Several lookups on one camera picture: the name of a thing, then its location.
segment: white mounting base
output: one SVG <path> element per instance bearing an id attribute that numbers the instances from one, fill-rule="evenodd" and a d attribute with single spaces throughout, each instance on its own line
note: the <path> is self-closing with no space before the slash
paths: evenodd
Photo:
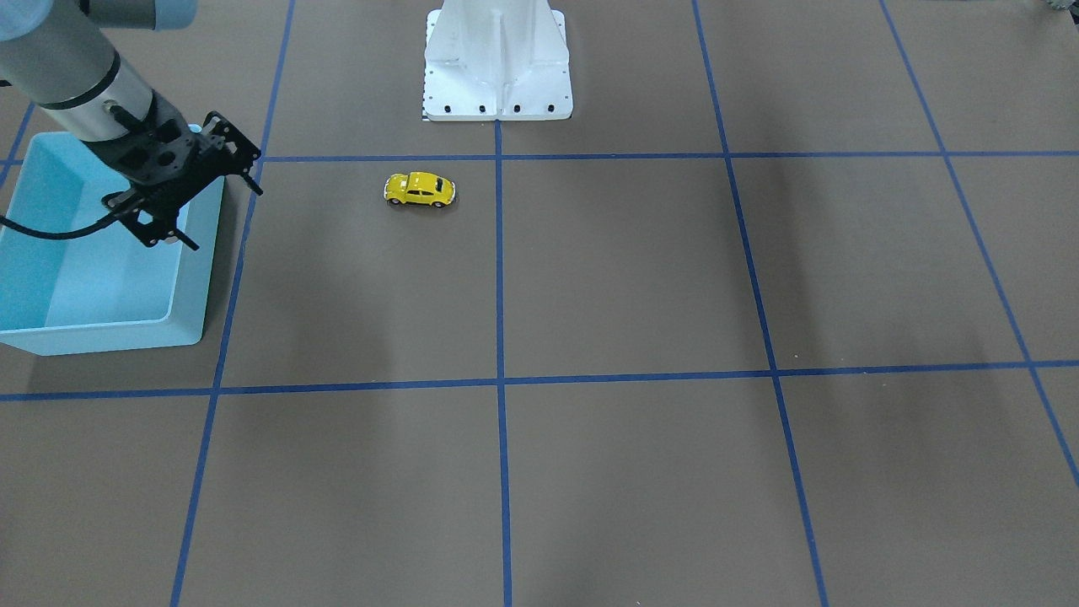
<path id="1" fill-rule="evenodd" d="M 565 16 L 547 0 L 446 0 L 427 15 L 423 113 L 432 121 L 573 113 Z"/>

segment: gray floor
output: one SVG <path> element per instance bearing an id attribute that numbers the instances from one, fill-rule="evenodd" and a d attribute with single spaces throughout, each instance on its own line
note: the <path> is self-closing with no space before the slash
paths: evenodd
<path id="1" fill-rule="evenodd" d="M 1066 13 L 564 0 L 495 125 L 420 121 L 438 4 L 110 32 L 267 193 L 197 346 L 0 346 L 0 605 L 1079 604 Z"/>

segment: blue plastic bin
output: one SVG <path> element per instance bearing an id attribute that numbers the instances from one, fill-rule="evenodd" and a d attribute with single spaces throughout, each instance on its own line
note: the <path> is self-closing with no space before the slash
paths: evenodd
<path id="1" fill-rule="evenodd" d="M 65 231 L 105 213 L 101 196 L 128 188 L 68 133 L 30 140 L 6 215 Z M 224 179 L 180 211 L 200 245 L 147 248 L 119 222 L 47 240 L 0 230 L 0 343 L 40 356 L 188 346 L 202 340 Z"/>

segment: toy car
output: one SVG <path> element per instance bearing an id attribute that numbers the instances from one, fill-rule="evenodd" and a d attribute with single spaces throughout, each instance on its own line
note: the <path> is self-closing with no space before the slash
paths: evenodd
<path id="1" fill-rule="evenodd" d="M 453 203 L 457 188 L 453 181 L 434 173 L 414 170 L 408 175 L 391 175 L 382 195 L 390 204 L 429 204 L 441 208 Z"/>

